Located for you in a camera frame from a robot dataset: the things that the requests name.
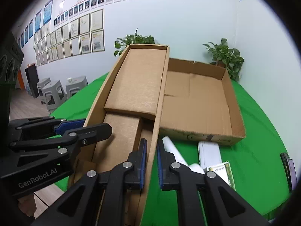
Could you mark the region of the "narrow cardboard divider box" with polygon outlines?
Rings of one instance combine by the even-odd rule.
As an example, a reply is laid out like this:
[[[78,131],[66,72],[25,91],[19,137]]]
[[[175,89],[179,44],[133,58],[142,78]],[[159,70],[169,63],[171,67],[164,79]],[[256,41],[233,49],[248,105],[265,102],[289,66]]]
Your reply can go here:
[[[85,125],[108,123],[112,135],[108,140],[82,148],[69,185],[87,171],[101,173],[125,161],[147,141],[144,187],[127,191],[124,225],[141,223],[151,170],[156,152],[163,94],[169,61],[169,47],[155,44],[132,44],[126,47],[102,84],[87,115]]]

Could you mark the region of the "black cabinet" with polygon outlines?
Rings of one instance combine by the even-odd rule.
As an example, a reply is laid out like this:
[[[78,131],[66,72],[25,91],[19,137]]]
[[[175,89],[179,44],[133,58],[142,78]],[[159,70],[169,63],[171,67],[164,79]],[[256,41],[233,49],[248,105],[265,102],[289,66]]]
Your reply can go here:
[[[39,93],[37,89],[37,83],[39,82],[39,78],[37,73],[37,67],[35,66],[35,64],[28,66],[25,69],[25,73],[32,96],[34,98],[38,98]]]

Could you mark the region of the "left potted plant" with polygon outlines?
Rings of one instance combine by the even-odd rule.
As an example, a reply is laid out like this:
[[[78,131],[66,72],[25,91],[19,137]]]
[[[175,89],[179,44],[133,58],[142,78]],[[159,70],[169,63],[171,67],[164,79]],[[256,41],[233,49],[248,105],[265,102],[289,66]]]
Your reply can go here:
[[[114,56],[120,56],[125,48],[130,44],[159,44],[153,36],[142,36],[136,29],[134,34],[126,35],[123,38],[117,38],[114,42]]]

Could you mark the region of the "framed certificates on wall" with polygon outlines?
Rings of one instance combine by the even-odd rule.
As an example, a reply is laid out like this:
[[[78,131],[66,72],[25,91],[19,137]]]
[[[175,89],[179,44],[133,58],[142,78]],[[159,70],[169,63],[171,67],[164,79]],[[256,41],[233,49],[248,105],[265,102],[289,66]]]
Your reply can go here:
[[[50,31],[49,22],[34,34],[36,66],[105,51],[104,10],[96,10]]]

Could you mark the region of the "large open cardboard box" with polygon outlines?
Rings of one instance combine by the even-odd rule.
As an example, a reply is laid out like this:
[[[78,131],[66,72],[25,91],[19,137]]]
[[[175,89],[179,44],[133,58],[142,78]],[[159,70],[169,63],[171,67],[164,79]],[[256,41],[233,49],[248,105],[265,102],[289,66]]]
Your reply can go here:
[[[211,64],[170,58],[160,119],[160,134],[188,141],[231,146],[246,136],[227,70]]]

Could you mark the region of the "grey plastic stool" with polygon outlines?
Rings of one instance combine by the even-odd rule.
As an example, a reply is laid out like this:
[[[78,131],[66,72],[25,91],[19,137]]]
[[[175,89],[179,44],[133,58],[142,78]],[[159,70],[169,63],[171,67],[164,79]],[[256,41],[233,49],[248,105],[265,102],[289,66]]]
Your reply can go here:
[[[45,97],[48,112],[53,113],[59,106],[67,101],[67,95],[64,92],[60,80],[52,81],[42,88]]]
[[[76,78],[68,78],[66,84],[67,98],[71,98],[73,95],[78,93],[84,87],[88,85],[86,76],[79,76]]]

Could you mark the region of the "potted plant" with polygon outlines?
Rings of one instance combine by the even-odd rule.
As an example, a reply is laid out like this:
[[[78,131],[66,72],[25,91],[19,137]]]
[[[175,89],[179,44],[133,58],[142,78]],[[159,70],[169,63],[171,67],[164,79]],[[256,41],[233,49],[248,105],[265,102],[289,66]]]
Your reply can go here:
[[[222,38],[219,44],[213,42],[203,43],[208,53],[212,56],[211,65],[220,66],[227,70],[230,79],[238,82],[240,79],[240,71],[244,63],[240,51],[236,48],[228,46],[228,40]]]
[[[114,42],[114,56],[120,56],[125,48],[130,44],[159,44],[153,36],[142,36],[136,29],[134,34],[126,35],[123,38],[117,38]]]

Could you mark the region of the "right potted plant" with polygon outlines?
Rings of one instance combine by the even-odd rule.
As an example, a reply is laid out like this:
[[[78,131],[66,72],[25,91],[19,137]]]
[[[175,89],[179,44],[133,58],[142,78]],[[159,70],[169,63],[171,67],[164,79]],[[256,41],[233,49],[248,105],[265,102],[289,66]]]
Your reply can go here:
[[[238,82],[240,79],[240,71],[244,63],[240,51],[236,48],[228,46],[228,40],[222,38],[219,44],[213,42],[203,43],[208,53],[212,56],[211,65],[220,66],[227,70],[230,79]]]

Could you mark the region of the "black phone on table edge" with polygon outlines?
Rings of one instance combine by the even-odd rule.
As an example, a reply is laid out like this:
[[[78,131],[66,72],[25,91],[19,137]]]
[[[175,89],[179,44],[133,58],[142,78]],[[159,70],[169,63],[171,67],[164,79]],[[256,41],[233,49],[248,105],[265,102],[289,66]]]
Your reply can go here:
[[[280,157],[284,166],[286,178],[288,181],[289,192],[292,192],[297,186],[297,175],[293,160],[288,153],[280,153]]]

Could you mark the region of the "white plastic bottle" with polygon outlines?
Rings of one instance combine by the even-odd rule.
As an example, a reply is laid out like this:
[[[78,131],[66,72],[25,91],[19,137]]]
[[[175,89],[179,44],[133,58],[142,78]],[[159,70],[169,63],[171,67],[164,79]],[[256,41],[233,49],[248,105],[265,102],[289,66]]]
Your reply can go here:
[[[201,166],[197,163],[188,165],[188,163],[185,161],[183,156],[180,154],[179,150],[176,148],[174,143],[171,141],[171,139],[168,136],[165,136],[162,138],[164,149],[167,152],[170,152],[174,155],[176,162],[186,165],[187,167],[190,168],[191,171],[204,174],[204,170],[201,168]]]

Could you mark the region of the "white device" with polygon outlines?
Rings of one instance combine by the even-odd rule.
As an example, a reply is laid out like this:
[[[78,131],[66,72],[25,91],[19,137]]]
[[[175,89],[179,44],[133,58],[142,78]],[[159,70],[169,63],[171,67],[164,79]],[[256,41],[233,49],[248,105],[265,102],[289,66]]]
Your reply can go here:
[[[200,141],[198,157],[202,169],[222,163],[219,144],[215,142]]]

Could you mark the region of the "green and white medicine box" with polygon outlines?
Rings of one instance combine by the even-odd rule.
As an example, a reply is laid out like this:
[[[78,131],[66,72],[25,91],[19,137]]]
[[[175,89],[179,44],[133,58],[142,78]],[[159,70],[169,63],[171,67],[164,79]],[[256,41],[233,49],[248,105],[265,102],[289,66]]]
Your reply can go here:
[[[232,189],[236,191],[235,181],[229,161],[219,163],[206,168],[206,171],[213,171],[222,178]]]

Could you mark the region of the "green table cloth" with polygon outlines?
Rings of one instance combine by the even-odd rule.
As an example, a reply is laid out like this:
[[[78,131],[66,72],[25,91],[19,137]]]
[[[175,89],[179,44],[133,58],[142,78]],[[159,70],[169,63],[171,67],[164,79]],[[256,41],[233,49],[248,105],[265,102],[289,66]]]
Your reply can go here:
[[[233,146],[221,147],[221,158],[231,165],[236,192],[266,219],[271,220],[281,214],[290,195],[280,157],[286,148],[256,101],[241,85],[236,82],[232,84],[246,137]],[[160,189],[157,161],[153,162],[150,178],[140,224],[178,225],[176,192]]]

